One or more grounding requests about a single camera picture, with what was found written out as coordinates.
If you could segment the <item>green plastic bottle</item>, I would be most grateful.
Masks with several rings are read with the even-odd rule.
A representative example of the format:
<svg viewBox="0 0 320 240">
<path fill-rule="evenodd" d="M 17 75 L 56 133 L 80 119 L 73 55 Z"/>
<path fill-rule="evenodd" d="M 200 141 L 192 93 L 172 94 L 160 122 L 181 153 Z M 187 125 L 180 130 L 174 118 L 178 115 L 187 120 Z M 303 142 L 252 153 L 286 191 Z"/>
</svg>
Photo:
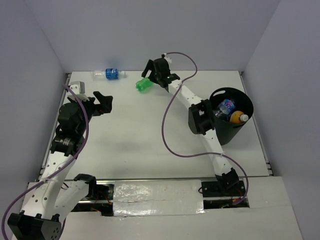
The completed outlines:
<svg viewBox="0 0 320 240">
<path fill-rule="evenodd" d="M 135 84 L 135 88 L 141 94 L 148 93 L 153 86 L 154 86 L 154 83 L 148 77 L 142 78 L 141 80 L 137 81 Z"/>
</svg>

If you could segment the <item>clear bottle blue label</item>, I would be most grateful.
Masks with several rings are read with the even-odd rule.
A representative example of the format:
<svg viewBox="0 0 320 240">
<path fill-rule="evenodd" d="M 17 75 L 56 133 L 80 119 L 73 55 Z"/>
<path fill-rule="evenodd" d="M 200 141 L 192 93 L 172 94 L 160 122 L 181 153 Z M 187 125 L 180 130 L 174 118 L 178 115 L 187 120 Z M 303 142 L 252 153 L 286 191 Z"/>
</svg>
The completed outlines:
<svg viewBox="0 0 320 240">
<path fill-rule="evenodd" d="M 127 77 L 125 71 L 118 70 L 117 68 L 106 68 L 105 70 L 95 70 L 90 72 L 93 80 L 120 80 Z"/>
</svg>

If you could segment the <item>clear bottle blue cap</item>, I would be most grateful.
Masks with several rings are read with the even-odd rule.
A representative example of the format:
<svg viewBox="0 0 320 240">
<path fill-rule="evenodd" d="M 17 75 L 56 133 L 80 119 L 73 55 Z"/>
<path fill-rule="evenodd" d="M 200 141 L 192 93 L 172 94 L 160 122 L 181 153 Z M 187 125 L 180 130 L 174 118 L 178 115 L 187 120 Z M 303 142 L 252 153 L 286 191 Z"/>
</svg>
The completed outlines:
<svg viewBox="0 0 320 240">
<path fill-rule="evenodd" d="M 224 99 L 217 107 L 216 116 L 227 118 L 236 109 L 236 103 L 232 99 Z"/>
</svg>

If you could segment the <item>orange juice bottle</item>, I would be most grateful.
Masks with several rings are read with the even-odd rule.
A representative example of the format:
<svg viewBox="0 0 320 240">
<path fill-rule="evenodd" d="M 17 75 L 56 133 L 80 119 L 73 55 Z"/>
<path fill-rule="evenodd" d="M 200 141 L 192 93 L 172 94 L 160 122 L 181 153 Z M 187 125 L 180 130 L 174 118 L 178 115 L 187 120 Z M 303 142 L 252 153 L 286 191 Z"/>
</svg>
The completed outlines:
<svg viewBox="0 0 320 240">
<path fill-rule="evenodd" d="M 229 117 L 229 122 L 233 124 L 242 124 L 248 120 L 249 116 L 240 110 L 234 111 Z"/>
</svg>

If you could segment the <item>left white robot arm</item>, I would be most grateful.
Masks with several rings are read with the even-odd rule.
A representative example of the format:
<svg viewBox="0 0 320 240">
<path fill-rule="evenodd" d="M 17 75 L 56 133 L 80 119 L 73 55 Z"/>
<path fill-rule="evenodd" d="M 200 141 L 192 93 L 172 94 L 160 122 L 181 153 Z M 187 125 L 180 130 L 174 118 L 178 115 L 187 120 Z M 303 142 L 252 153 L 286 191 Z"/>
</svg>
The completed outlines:
<svg viewBox="0 0 320 240">
<path fill-rule="evenodd" d="M 112 96 L 93 92 L 92 97 L 70 94 L 59 108 L 42 179 L 20 213 L 11 213 L 7 224 L 18 240 L 58 240 L 68 214 L 81 199 L 94 199 L 98 194 L 94 176 L 79 173 L 68 186 L 66 176 L 88 140 L 92 117 L 112 111 Z"/>
</svg>

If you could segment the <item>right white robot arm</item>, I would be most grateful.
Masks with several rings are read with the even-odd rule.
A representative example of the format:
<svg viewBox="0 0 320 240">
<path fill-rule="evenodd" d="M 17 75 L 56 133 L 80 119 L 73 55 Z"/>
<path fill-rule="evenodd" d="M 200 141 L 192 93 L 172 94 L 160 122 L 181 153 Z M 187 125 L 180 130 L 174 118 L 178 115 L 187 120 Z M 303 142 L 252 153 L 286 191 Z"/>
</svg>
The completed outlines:
<svg viewBox="0 0 320 240">
<path fill-rule="evenodd" d="M 164 146 L 171 154 L 180 158 L 210 156 L 217 180 L 217 190 L 221 195 L 228 196 L 234 191 L 240 180 L 231 163 L 234 163 L 240 168 L 246 179 L 248 176 L 239 163 L 223 152 L 217 135 L 216 120 L 210 100 L 203 100 L 197 97 L 184 85 L 185 81 L 193 78 L 197 74 L 198 67 L 195 67 L 195 72 L 192 75 L 180 79 L 178 75 L 171 73 L 170 58 L 166 54 L 163 54 L 161 58 L 148 60 L 141 76 L 143 78 L 146 77 L 148 72 L 150 72 L 148 79 L 151 82 L 160 85 L 168 93 L 172 94 L 172 99 L 165 109 L 161 122 L 161 137 Z M 188 126 L 193 134 L 201 136 L 203 144 L 206 147 L 206 152 L 181 155 L 174 152 L 167 144 L 164 130 L 165 120 L 169 108 L 175 99 L 178 99 L 188 108 Z"/>
</svg>

